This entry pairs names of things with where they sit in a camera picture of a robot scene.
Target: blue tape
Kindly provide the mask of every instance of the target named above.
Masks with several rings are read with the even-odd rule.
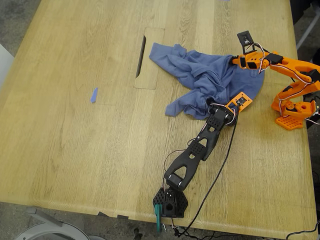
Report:
[[[96,88],[93,90],[92,96],[91,96],[91,98],[90,98],[90,101],[91,101],[92,104],[96,102],[97,94],[98,94],[98,88],[96,87]]]

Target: crumpled fabric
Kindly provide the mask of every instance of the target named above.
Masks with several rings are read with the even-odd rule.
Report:
[[[187,52],[179,44],[172,47],[153,43],[149,58],[191,89],[170,103],[165,114],[175,117],[184,111],[195,119],[203,120],[209,116],[208,98],[226,105],[237,94],[244,92],[253,100],[263,84],[264,72],[258,74],[258,70],[229,64],[231,57],[208,55],[195,50]]]

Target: rectangular cutout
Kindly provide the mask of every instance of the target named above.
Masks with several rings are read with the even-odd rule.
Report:
[[[145,28],[137,74],[134,80],[136,89],[156,89],[159,67],[150,60],[149,54],[154,43],[162,44],[164,35],[165,30],[163,28]]]

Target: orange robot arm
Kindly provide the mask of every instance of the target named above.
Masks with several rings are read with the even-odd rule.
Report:
[[[271,107],[280,112],[280,117],[275,120],[278,125],[287,130],[302,128],[303,121],[319,111],[319,107],[316,106],[314,100],[294,103],[290,99],[320,90],[320,66],[283,57],[275,51],[270,53],[260,44],[254,43],[248,31],[239,33],[238,38],[242,44],[243,54],[234,56],[230,63],[236,64],[242,69],[259,69],[259,73],[269,67],[298,80],[278,93]],[[246,52],[245,47],[247,46],[248,48],[252,47],[252,50]],[[260,48],[262,52],[255,50],[255,47]]]

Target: wooden table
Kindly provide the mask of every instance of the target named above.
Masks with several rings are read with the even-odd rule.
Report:
[[[165,116],[189,89],[151,62],[150,47],[237,55],[237,33],[245,30],[266,49],[297,57],[289,0],[42,0],[1,88],[0,201],[155,222],[164,158],[204,121]],[[314,227],[307,131],[281,128],[270,107],[289,82],[266,71],[193,227],[276,238]],[[177,225],[194,217],[231,133],[225,128],[200,163]]]

